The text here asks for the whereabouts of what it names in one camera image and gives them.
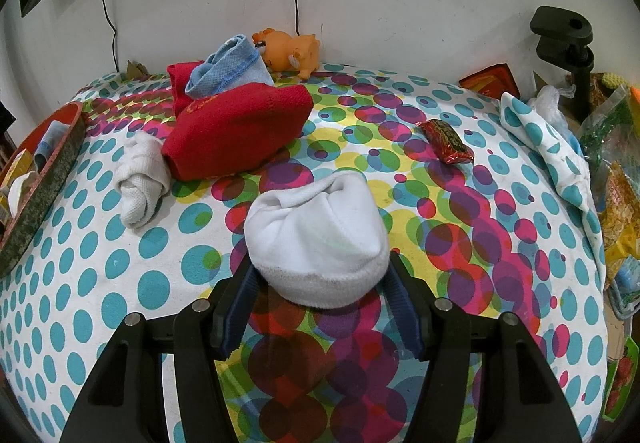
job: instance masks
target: rolled white sock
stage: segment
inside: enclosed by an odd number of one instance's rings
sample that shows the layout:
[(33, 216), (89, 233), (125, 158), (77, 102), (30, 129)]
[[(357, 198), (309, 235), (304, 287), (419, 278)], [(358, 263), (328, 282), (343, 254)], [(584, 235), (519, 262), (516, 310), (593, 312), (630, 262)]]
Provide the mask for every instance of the rolled white sock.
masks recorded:
[(127, 228), (146, 225), (156, 211), (160, 196), (169, 191), (171, 174), (161, 148), (159, 139), (142, 131), (125, 144), (114, 185), (122, 195), (120, 221)]
[(339, 308), (366, 295), (384, 276), (389, 240), (378, 207), (357, 172), (254, 201), (244, 222), (252, 263), (284, 298)]

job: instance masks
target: black clamp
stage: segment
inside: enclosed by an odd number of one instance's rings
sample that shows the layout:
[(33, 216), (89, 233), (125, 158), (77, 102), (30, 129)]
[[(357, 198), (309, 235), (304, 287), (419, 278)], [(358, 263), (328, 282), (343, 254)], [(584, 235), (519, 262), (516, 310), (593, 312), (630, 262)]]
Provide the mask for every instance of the black clamp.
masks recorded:
[[(127, 315), (80, 392), (61, 443), (168, 443), (161, 355), (173, 353), (187, 443), (238, 443), (214, 360), (241, 343), (261, 277), (245, 256), (209, 298), (177, 315)], [(430, 360), (404, 443), (455, 443), (471, 353), (482, 353), (475, 443), (580, 443), (571, 409), (553, 372), (517, 315), (466, 314), (435, 298), (392, 252), (382, 282), (402, 341)]]
[(589, 116), (590, 75), (593, 52), (587, 47), (593, 41), (591, 23), (579, 13), (551, 6), (540, 6), (529, 23), (531, 31), (540, 35), (536, 53), (574, 76), (575, 96), (572, 111), (582, 123)]

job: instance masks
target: orange toy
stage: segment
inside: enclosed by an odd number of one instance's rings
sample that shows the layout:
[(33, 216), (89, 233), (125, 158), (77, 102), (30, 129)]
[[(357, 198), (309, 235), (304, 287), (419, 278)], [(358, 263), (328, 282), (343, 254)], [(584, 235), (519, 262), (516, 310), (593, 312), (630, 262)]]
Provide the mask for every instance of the orange toy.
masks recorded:
[(254, 33), (252, 38), (265, 65), (272, 71), (299, 71), (298, 76), (308, 80), (320, 65), (320, 41), (315, 35), (292, 37), (284, 31), (267, 28)]

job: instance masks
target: white wall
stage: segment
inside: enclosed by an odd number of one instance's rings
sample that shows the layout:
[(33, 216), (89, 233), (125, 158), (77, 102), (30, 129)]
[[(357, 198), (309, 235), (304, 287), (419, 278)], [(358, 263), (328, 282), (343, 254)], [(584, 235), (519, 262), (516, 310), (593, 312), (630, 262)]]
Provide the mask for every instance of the white wall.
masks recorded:
[[(529, 20), (542, 5), (582, 13), (594, 27), (596, 70), (640, 82), (640, 12), (631, 0), (300, 0), (301, 31), (318, 35), (324, 60), (442, 81), (507, 61), (527, 94), (533, 68), (550, 82), (563, 75), (535, 55)], [(293, 0), (108, 0), (108, 8), (121, 66), (136, 59), (151, 71), (206, 57), (236, 33), (292, 32), (294, 22)], [(0, 32), (1, 98), (20, 118), (11, 129), (17, 140), (113, 70), (100, 0), (43, 0), (24, 19), (10, 0)]]

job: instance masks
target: snack package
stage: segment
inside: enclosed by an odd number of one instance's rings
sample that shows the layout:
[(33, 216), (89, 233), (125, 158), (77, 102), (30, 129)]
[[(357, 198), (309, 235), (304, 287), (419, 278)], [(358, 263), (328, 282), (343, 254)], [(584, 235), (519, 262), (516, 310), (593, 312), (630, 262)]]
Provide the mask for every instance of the snack package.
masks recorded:
[(33, 156), (28, 150), (23, 150), (20, 152), (11, 163), (9, 170), (6, 172), (4, 176), (4, 180), (2, 180), (2, 184), (0, 187), (9, 187), (14, 183), (17, 177), (22, 176), (23, 174), (27, 174), (27, 172), (31, 172), (36, 170), (35, 163), (33, 162)]
[(462, 142), (460, 136), (446, 121), (430, 119), (419, 123), (418, 127), (443, 163), (450, 165), (474, 162), (474, 152)]

